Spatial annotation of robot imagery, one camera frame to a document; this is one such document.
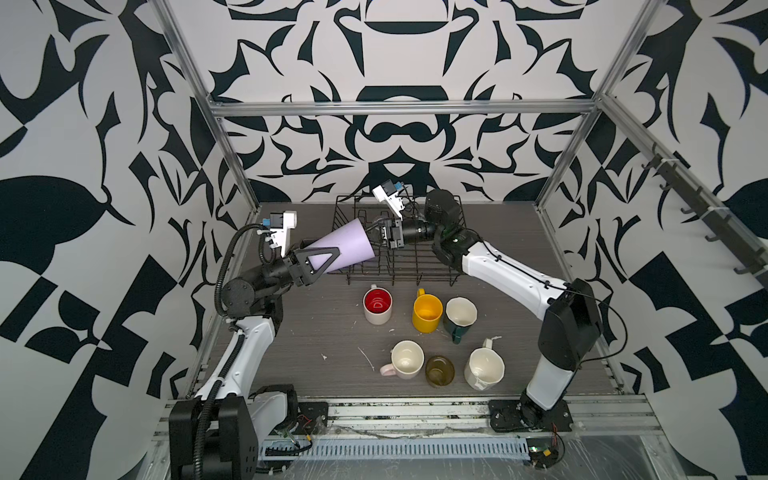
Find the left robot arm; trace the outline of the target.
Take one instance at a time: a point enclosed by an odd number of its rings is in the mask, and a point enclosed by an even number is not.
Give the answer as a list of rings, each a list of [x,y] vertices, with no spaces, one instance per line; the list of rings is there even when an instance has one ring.
[[[217,285],[215,305],[233,336],[203,387],[171,410],[171,478],[253,479],[285,469],[281,461],[262,460],[261,443],[296,425],[295,388],[250,389],[282,323],[283,295],[313,284],[341,255],[338,246],[295,249]]]

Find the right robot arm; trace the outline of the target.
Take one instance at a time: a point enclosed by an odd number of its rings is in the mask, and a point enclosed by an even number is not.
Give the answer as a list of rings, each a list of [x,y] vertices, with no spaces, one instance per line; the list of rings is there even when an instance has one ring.
[[[372,195],[391,211],[373,223],[389,249],[429,243],[441,263],[491,285],[542,321],[540,359],[519,406],[532,419],[553,411],[603,333],[591,286],[551,277],[502,253],[465,226],[462,207],[447,190],[429,192],[422,208],[401,183],[387,181]]]

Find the dark green mug white inside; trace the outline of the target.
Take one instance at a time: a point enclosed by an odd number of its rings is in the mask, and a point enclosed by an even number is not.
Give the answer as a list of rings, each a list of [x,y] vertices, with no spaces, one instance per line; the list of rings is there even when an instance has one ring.
[[[444,329],[453,344],[460,344],[463,336],[478,318],[476,305],[467,298],[455,297],[445,306]]]

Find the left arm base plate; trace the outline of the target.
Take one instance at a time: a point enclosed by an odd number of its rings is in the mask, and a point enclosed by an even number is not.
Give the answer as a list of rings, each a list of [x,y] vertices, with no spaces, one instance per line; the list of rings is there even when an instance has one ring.
[[[328,402],[303,401],[298,404],[297,416],[288,431],[293,435],[312,436],[326,429],[328,418]]]

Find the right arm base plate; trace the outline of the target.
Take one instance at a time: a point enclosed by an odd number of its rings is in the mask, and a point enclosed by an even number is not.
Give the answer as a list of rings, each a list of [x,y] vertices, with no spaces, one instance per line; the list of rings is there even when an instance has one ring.
[[[490,427],[497,433],[572,431],[572,415],[563,399],[549,410],[543,409],[528,398],[494,399],[488,402],[488,408]]]

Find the lavender plastic cup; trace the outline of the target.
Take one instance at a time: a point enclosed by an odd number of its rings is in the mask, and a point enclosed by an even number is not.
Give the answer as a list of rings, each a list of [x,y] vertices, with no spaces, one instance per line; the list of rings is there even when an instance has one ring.
[[[309,249],[338,248],[326,273],[371,260],[375,253],[367,233],[359,219],[352,220],[308,246]]]

